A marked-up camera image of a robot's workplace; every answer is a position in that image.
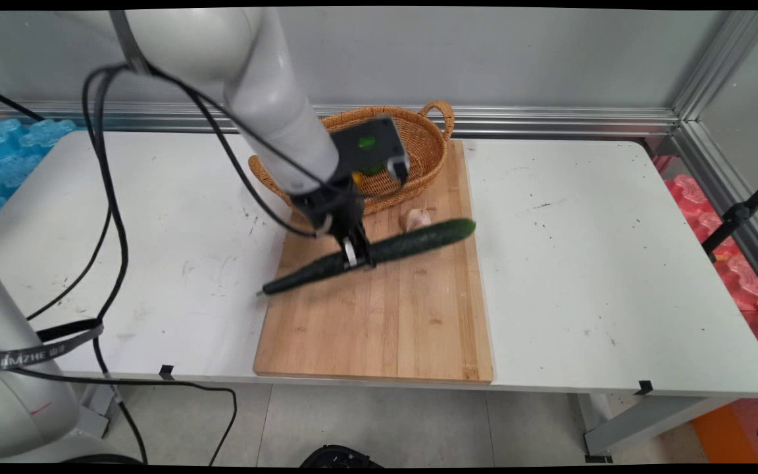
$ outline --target black tape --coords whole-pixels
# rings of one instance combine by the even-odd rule
[[[173,381],[174,377],[171,376],[172,370],[174,370],[173,365],[163,364],[162,368],[160,368],[160,377],[162,377],[164,381]]]
[[[99,320],[81,320],[68,322],[61,324],[60,326],[50,327],[48,329],[37,331],[37,337],[40,342],[54,341],[54,339],[60,339],[82,330],[91,330],[94,327],[100,326]]]
[[[640,381],[640,391],[634,393],[634,395],[647,395],[651,390],[653,390],[651,381]]]
[[[613,458],[610,456],[584,456],[584,462],[588,464],[607,464],[607,458],[610,458],[610,463],[613,464]]]

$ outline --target wooden cutting board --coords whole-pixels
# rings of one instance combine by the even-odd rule
[[[472,218],[460,141],[448,145],[443,170],[426,192],[365,217],[368,238],[399,234],[399,216],[412,207],[426,208],[432,222]],[[331,238],[289,234],[277,276],[334,251]],[[253,369],[286,377],[490,383],[490,354],[473,234],[271,296]]]

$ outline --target aluminum frame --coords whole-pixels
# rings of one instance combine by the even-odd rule
[[[23,102],[30,110],[55,120],[70,119],[84,125],[81,105],[76,102]],[[319,117],[329,117],[365,105],[315,105]],[[422,106],[398,105],[419,111]],[[592,107],[454,107],[458,138],[604,138],[645,139],[659,144],[677,124],[665,108]],[[222,113],[213,117],[225,132],[238,133]],[[443,126],[440,112],[430,112]],[[0,118],[21,118],[0,103]],[[210,132],[210,126],[195,105],[111,103],[105,105],[105,129],[129,132]]]
[[[672,110],[680,120],[698,120],[724,81],[758,41],[758,11],[732,11],[686,79]]]

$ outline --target gray wall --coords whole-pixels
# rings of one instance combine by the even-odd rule
[[[758,187],[758,42],[701,114],[728,161]]]
[[[469,7],[280,9],[315,104],[666,106],[724,17],[713,11]],[[75,100],[118,46],[49,12],[0,12],[0,90]],[[207,88],[218,94],[219,87]],[[183,101],[124,78],[111,99]]]

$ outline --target white table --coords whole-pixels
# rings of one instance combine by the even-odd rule
[[[243,138],[228,141],[246,162]],[[758,342],[638,144],[464,141],[495,368],[492,384],[471,386],[256,375],[267,302],[255,293],[285,230],[214,135],[112,132],[107,143],[130,243],[101,337],[115,375],[158,379],[166,364],[188,381],[575,392],[593,454],[758,396]],[[72,133],[0,212],[0,277],[25,314],[81,272],[106,209],[88,136]],[[94,317],[119,261],[111,225],[90,274],[34,327]],[[91,344],[57,362],[99,374]],[[653,391],[610,419],[603,394],[640,381]]]

